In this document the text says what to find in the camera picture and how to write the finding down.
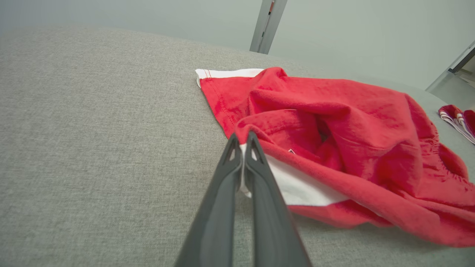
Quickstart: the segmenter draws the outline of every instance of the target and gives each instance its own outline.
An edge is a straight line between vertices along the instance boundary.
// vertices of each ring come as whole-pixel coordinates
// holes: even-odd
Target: stitching
[[[292,129],[302,129],[302,128],[305,128],[304,126],[301,126],[301,123],[295,123],[295,124],[291,124],[291,125],[284,125],[284,126],[278,126],[278,127],[275,127],[275,128],[271,128],[269,131],[266,132],[266,134],[275,134],[277,133],[278,131],[281,131],[283,129],[288,129],[288,128],[292,128]]]
[[[217,91],[217,87],[215,86],[214,84],[214,80],[212,78],[210,78],[210,85],[211,85],[211,88],[213,89],[214,91],[214,94],[218,97],[218,102],[219,102],[219,106],[221,107],[221,110],[223,111],[223,113],[226,115],[226,117],[228,117],[228,120],[229,122],[231,122],[231,125],[232,125],[232,128],[234,130],[235,126],[236,126],[236,122],[234,122],[233,120],[231,120],[231,117],[229,116],[229,113],[228,113],[228,109],[226,108],[223,108],[223,103],[224,103],[224,100],[222,99],[221,95],[219,95],[216,91]]]

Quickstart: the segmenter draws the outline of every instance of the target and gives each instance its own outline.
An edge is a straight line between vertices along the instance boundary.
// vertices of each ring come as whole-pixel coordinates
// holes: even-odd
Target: white stripe
[[[465,132],[472,138],[472,140],[475,140],[475,136],[473,136],[473,134],[468,130],[463,117],[458,117],[458,123],[463,127]]]
[[[472,144],[475,144],[475,138],[471,135],[468,135],[465,130],[459,126],[452,117],[448,116],[445,112],[440,112],[440,118],[452,125],[459,133],[461,133],[466,139],[468,139]]]
[[[231,77],[255,77],[264,69],[261,68],[244,68],[238,70],[224,71],[224,70],[208,70],[196,69],[199,79],[206,78],[231,78]]]
[[[246,144],[242,144],[239,147],[242,154],[245,155]],[[289,157],[292,156],[295,157],[296,155],[289,153]],[[266,158],[287,205],[321,207],[349,199],[331,187],[320,183],[310,175],[272,156],[266,154]],[[250,197],[250,192],[244,184],[243,176],[241,176],[240,189]]]

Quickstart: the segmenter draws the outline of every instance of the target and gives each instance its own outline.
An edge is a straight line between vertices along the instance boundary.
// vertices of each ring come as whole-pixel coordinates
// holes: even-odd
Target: gray wall
[[[249,50],[260,0],[1,0],[0,35],[80,23]]]
[[[475,0],[288,0],[269,54],[425,90],[475,40]]]

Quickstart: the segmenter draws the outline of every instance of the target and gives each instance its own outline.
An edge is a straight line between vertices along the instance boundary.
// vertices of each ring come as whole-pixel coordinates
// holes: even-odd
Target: red fabric
[[[457,115],[462,115],[462,110],[460,110],[458,107],[455,105],[445,105],[441,108],[439,108],[439,113],[440,112],[445,112],[447,115],[449,115],[452,119],[457,119]]]
[[[463,113],[463,118],[465,121],[465,125],[467,126],[467,130],[475,136],[475,112],[473,110],[465,110]]]
[[[266,154],[351,199],[290,206],[293,212],[337,227],[396,225],[436,243],[475,246],[475,186],[407,94],[288,77],[277,67],[200,84],[227,137],[236,132],[245,143],[253,130]]]

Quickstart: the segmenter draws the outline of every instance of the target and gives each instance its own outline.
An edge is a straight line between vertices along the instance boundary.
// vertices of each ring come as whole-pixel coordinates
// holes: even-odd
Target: gray fabric surface
[[[226,143],[194,69],[273,66],[410,94],[473,181],[475,148],[418,89],[146,33],[13,33],[0,41],[0,266],[172,266]],[[252,265],[250,209],[238,195],[234,266]],[[296,220],[315,266],[475,262],[397,228]]]

